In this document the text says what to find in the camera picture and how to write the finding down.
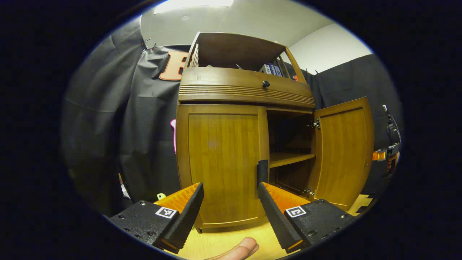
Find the cabinet shelf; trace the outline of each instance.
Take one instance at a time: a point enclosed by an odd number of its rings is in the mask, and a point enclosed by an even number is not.
[[[316,155],[312,154],[295,154],[295,153],[270,153],[269,154],[269,167],[279,167],[299,161],[314,158]]]

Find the book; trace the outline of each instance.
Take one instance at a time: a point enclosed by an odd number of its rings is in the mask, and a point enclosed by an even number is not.
[[[269,64],[269,67],[271,68],[271,74],[277,75],[277,74],[276,74],[276,69],[274,68],[274,64],[270,63],[270,64]]]
[[[276,69],[276,74],[277,74],[279,77],[282,77],[281,70],[279,70],[279,67],[275,65],[274,68]]]
[[[267,65],[267,64],[263,65],[263,67],[258,72],[263,72],[263,73],[266,73],[266,74],[272,74],[271,69],[270,69],[269,65]]]

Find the black curtain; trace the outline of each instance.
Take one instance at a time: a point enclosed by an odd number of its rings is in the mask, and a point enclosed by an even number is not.
[[[316,75],[304,73],[312,89],[316,109],[368,98],[374,121],[375,151],[390,145],[386,131],[388,118],[383,105],[387,106],[404,137],[402,104],[388,71],[377,55],[359,57]],[[387,174],[386,161],[373,161],[361,194],[379,197],[392,177],[393,173]]]
[[[79,66],[64,98],[61,149],[70,176],[84,201],[107,216],[129,206],[119,173],[133,202],[180,190],[170,126],[180,81],[159,75],[169,51],[190,45],[143,42],[140,18],[115,30]]]

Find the cabinet hinge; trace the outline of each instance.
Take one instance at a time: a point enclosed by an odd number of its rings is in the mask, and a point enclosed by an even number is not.
[[[318,127],[318,129],[321,129],[321,125],[319,124],[319,118],[316,119],[316,122],[311,122],[311,126],[313,128]]]
[[[302,192],[303,192],[303,193],[307,193],[308,195],[313,196],[313,198],[314,198],[315,193],[316,193],[316,191],[313,191],[313,192],[311,191],[311,187],[309,187],[308,189],[304,189]]]

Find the cabinet door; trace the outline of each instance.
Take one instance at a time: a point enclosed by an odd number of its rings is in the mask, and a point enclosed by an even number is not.
[[[367,98],[314,112],[316,162],[308,187],[315,199],[348,210],[364,187],[374,150],[374,126]]]
[[[176,145],[182,187],[204,185],[196,227],[235,226],[264,217],[256,191],[256,165],[269,160],[264,107],[179,105]]]

